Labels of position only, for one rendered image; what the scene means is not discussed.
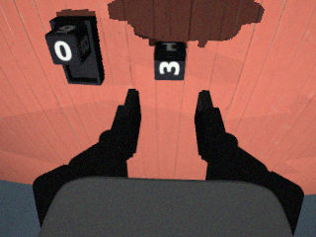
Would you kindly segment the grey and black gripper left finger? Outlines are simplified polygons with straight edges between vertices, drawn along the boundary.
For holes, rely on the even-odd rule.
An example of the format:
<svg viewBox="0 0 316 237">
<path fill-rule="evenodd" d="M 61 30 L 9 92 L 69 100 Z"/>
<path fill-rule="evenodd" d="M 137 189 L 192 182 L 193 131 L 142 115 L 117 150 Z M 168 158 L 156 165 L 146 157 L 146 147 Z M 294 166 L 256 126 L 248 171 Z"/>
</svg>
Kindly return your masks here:
<svg viewBox="0 0 316 237">
<path fill-rule="evenodd" d="M 72 180 L 90 177 L 128 177 L 127 162 L 136 153 L 141 125 L 139 91 L 128 89 L 124 105 L 118 105 L 111 129 L 99 142 L 33 182 L 40 228 L 59 189 Z M 98 168 L 98 173 L 97 173 Z"/>
</svg>

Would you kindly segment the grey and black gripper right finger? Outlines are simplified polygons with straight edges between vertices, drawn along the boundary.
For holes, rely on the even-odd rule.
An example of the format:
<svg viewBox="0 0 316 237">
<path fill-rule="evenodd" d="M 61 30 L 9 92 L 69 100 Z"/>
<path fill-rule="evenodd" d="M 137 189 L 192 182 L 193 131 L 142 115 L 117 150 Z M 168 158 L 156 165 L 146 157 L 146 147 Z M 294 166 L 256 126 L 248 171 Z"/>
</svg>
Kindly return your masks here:
<svg viewBox="0 0 316 237">
<path fill-rule="evenodd" d="M 205 179 L 244 181 L 270 189 L 279 200 L 294 236 L 304 199 L 303 189 L 268 171 L 264 163 L 238 146 L 237 138 L 225 130 L 220 109 L 213 107 L 209 90 L 198 92 L 195 127 L 198 155 L 207 162 Z"/>
</svg>

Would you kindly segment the black cube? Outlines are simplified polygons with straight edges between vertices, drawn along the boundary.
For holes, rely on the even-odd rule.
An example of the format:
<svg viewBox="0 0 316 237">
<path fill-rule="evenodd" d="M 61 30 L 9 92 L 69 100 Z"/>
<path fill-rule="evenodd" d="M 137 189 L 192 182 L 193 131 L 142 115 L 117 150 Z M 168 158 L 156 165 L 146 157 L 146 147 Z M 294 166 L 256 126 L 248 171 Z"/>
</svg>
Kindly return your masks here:
<svg viewBox="0 0 316 237">
<path fill-rule="evenodd" d="M 186 48 L 183 41 L 156 41 L 154 48 L 154 79 L 183 81 Z"/>
<path fill-rule="evenodd" d="M 44 37 L 55 65 L 82 65 L 92 52 L 86 25 L 58 25 Z"/>
</svg>

